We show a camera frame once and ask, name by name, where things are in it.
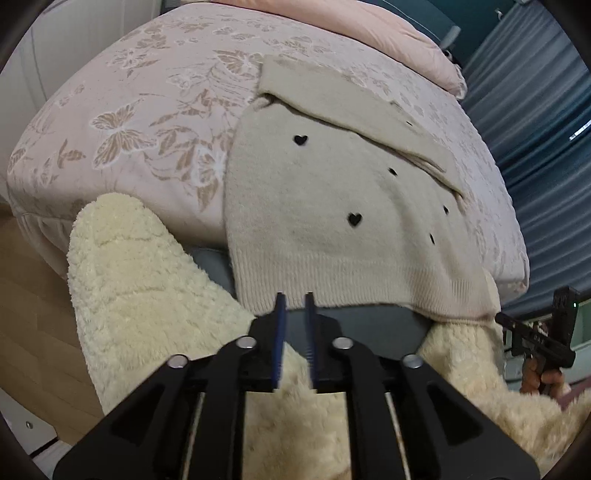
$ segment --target beige sweater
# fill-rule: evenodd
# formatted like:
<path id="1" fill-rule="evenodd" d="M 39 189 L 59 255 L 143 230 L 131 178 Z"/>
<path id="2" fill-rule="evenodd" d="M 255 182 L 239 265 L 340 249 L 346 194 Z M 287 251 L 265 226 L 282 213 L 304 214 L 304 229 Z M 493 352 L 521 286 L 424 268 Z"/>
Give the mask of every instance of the beige sweater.
<path id="1" fill-rule="evenodd" d="M 240 302 L 395 303 L 480 320 L 495 306 L 456 196 L 452 154 L 396 103 L 332 69 L 267 57 L 226 172 Z"/>

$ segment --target silver rivet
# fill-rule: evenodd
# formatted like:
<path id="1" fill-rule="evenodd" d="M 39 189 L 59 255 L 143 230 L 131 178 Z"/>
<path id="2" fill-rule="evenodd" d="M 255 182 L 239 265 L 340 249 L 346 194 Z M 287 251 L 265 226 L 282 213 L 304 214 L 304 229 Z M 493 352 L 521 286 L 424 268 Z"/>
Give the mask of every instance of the silver rivet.
<path id="1" fill-rule="evenodd" d="M 337 337 L 333 340 L 333 347 L 339 350 L 348 350 L 353 346 L 353 340 L 348 337 Z"/>
<path id="2" fill-rule="evenodd" d="M 418 355 L 407 355 L 402 359 L 402 363 L 407 368 L 418 368 L 422 366 L 423 359 Z"/>
<path id="3" fill-rule="evenodd" d="M 170 368 L 184 368 L 189 363 L 189 359 L 184 355 L 173 355 L 166 364 Z"/>
<path id="4" fill-rule="evenodd" d="M 256 340 L 253 337 L 244 336 L 236 340 L 236 344 L 240 348 L 254 348 L 256 347 Z"/>

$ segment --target curtain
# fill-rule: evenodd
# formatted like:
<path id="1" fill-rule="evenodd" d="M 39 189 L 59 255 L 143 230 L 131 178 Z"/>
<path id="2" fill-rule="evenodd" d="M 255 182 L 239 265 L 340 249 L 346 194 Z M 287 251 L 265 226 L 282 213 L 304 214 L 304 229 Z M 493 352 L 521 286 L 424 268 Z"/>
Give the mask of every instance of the curtain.
<path id="1" fill-rule="evenodd" d="M 566 284 L 591 288 L 591 74 L 583 60 L 534 1 L 507 13 L 463 74 L 462 107 L 503 175 L 530 258 L 530 289 L 504 310 L 549 306 Z"/>

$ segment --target mattress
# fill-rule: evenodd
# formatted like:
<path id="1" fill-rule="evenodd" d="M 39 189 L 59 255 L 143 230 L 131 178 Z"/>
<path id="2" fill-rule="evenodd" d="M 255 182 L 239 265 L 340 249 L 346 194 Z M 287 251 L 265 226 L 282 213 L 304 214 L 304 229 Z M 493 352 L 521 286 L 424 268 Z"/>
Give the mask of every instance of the mattress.
<path id="1" fill-rule="evenodd" d="M 466 225 L 501 298 L 527 289 L 529 263 L 511 198 L 451 94 L 351 38 L 209 3 L 185 5 L 130 32 L 31 121 L 8 166 L 9 201 L 24 235 L 65 275 L 77 213 L 102 193 L 122 192 L 140 198 L 179 241 L 224 247 L 226 157 L 267 54 L 335 68 L 410 113 L 456 158 Z"/>

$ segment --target person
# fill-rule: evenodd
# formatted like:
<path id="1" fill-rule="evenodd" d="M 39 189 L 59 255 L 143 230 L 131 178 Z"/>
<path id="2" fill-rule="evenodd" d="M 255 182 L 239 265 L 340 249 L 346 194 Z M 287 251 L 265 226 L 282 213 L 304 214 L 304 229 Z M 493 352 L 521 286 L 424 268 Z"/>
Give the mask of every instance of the person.
<path id="1" fill-rule="evenodd" d="M 538 361 L 535 358 L 528 358 L 523 362 L 521 393 L 538 394 L 540 382 L 551 384 L 550 397 L 558 400 L 570 391 L 570 386 L 564 381 L 564 374 L 559 370 L 548 370 L 541 377 L 537 373 Z"/>

